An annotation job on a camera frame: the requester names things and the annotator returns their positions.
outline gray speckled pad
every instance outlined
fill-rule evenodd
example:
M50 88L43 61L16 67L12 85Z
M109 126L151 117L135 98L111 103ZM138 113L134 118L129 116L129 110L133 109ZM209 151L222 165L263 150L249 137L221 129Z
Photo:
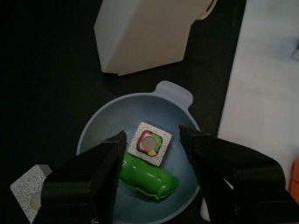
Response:
M146 153L141 152L137 148L141 136L143 135L145 131L147 131L147 130L151 131L153 133L155 133L163 139L163 144L162 144L161 150L155 156L149 156ZM161 166L171 139L173 139L173 135L169 132L166 132L162 129L158 129L155 126L153 126L151 124L149 124L146 122L141 122L137 133L135 133L135 137L133 139L133 142L130 144L127 151L137 157L142 158L150 164Z
M34 196L40 195L43 182L52 170L47 164L38 164L32 169L11 184L14 196L22 206L28 221L32 223L39 211L39 199Z

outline small square card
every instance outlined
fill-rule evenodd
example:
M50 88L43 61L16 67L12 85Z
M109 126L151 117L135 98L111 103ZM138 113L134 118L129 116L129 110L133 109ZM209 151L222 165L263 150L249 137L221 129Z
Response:
M173 135L151 124L139 124L129 153L153 165L161 166Z

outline black table surface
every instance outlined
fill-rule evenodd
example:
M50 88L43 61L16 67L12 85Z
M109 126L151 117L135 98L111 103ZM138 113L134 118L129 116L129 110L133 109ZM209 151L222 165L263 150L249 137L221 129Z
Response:
M161 81L179 84L193 93L201 130L218 135L246 0L219 0L209 18L194 23L182 62L121 77L100 71L100 3L0 3L3 223L28 223L10 185L34 165L55 170L75 157L88 119L119 96L153 92ZM199 201L167 223L201 223Z

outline bowl handle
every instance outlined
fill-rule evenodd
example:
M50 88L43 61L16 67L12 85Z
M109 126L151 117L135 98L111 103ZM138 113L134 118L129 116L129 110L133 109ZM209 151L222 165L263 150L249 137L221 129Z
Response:
M189 110L189 107L193 105L191 92L167 80L158 83L154 94L170 99L186 110Z

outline light blue bowl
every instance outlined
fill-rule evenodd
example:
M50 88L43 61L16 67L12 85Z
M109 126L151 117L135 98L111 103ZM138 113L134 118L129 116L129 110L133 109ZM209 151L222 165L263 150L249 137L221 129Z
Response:
M78 154L100 144L121 130L131 143L141 122L173 134L162 167L179 179L179 188L166 199L147 198L138 190L118 185L115 224L158 224L169 221L191 204L199 191L193 166L181 143L179 125L199 129L189 112L193 94L170 81L162 81L153 93L117 98L90 118L79 138Z

